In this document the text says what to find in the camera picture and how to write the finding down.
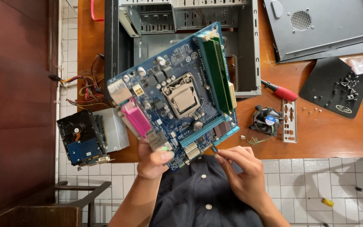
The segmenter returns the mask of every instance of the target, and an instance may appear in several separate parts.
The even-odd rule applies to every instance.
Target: cpu socket
[[[162,92],[178,119],[188,117],[201,106],[194,88],[194,77],[191,73],[186,73],[164,86]]]

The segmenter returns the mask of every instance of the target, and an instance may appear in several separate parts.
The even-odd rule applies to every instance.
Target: screwdriver
[[[294,92],[292,92],[286,88],[274,85],[274,84],[272,84],[270,82],[266,82],[264,80],[261,80],[261,83],[266,88],[269,88],[270,90],[272,90],[276,95],[278,95],[279,97],[281,97],[287,101],[293,102],[298,98],[298,96]]]

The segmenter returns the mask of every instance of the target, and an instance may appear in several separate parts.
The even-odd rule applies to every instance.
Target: pink parallel port
[[[152,129],[149,124],[148,119],[145,117],[144,113],[136,105],[134,99],[130,99],[128,103],[121,107],[121,112],[130,121],[131,125],[134,126],[138,134],[146,138],[146,133]]]

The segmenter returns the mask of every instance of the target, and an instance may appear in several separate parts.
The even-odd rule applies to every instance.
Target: hand
[[[167,165],[163,166],[163,164],[174,156],[174,152],[152,152],[149,143],[145,139],[140,139],[138,141],[138,175],[149,180],[161,178],[162,174],[169,169]]]
[[[215,158],[224,169],[233,192],[240,200],[255,210],[270,200],[265,191],[263,163],[255,158],[251,147],[238,146],[219,150]],[[242,173],[235,173],[231,160],[242,168]]]

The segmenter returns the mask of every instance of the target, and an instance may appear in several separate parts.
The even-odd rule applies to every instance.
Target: blue motherboard
[[[175,171],[239,130],[218,22],[107,82],[118,114]]]

